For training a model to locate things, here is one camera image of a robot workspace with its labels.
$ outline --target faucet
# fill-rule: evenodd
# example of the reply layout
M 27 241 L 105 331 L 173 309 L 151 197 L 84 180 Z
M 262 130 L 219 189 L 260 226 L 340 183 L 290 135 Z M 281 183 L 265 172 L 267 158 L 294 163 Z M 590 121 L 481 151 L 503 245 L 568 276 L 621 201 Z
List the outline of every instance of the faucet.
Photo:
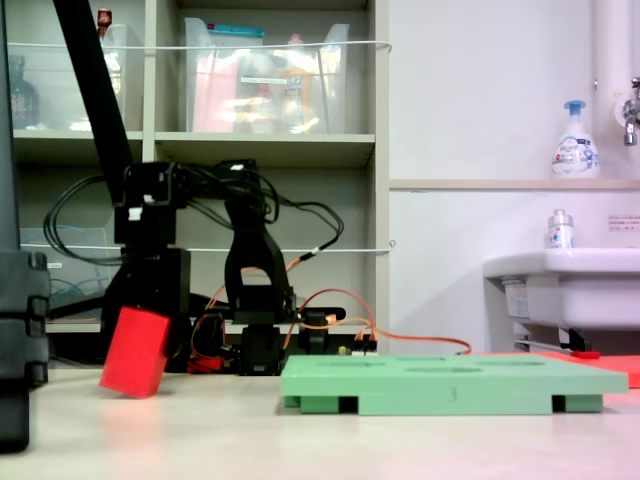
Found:
M 638 135 L 636 133 L 636 123 L 638 122 L 638 114 L 640 114 L 640 77 L 631 79 L 631 85 L 636 93 L 634 100 L 628 100 L 624 104 L 625 133 L 624 144 L 631 147 L 638 144 Z

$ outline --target circular hole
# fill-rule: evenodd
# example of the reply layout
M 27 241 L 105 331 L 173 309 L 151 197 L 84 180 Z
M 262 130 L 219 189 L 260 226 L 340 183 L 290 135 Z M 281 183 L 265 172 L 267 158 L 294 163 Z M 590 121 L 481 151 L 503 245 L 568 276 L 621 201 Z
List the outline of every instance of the circular hole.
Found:
M 320 363 L 322 367 L 346 367 L 346 368 L 366 368 L 366 367 L 384 367 L 386 364 L 382 362 L 340 362 L 340 363 Z
M 416 367 L 416 368 L 407 368 L 407 372 L 417 372 L 417 373 L 477 373 L 481 372 L 481 368 L 463 368 L 463 367 Z
M 491 367 L 536 367 L 538 365 L 545 365 L 544 362 L 533 362 L 533 361 L 524 361 L 524 360 L 509 360 L 509 361 L 486 361 L 486 362 L 478 362 L 478 365 L 488 365 Z
M 399 362 L 444 362 L 443 357 L 397 357 Z

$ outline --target white sink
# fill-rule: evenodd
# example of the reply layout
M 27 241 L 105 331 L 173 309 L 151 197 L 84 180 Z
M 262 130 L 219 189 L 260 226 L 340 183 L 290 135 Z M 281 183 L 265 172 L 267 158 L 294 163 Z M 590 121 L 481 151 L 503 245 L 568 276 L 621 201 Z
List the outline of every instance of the white sink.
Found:
M 640 249 L 548 249 L 488 261 L 483 274 L 502 281 L 520 323 L 640 329 Z

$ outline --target soap dispenser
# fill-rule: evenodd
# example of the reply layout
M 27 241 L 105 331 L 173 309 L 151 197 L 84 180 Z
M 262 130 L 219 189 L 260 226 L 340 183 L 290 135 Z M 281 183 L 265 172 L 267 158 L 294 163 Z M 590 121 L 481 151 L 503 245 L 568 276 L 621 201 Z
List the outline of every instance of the soap dispenser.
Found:
M 580 114 L 586 106 L 582 100 L 572 100 L 564 105 L 569 110 L 570 121 L 567 131 L 560 137 L 551 164 L 553 178 L 600 177 L 598 149 Z

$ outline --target small red object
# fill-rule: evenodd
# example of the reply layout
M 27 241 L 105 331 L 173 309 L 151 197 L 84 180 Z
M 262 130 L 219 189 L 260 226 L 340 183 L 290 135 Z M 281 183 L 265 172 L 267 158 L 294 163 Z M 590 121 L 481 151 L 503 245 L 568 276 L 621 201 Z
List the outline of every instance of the small red object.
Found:
M 187 373 L 213 373 L 222 370 L 224 367 L 224 358 L 203 358 L 197 357 L 189 362 Z
M 600 358 L 600 352 L 571 352 L 571 356 L 579 358 L 580 360 L 598 360 Z
M 137 398 L 155 395 L 167 364 L 169 319 L 137 308 L 120 310 L 100 386 Z

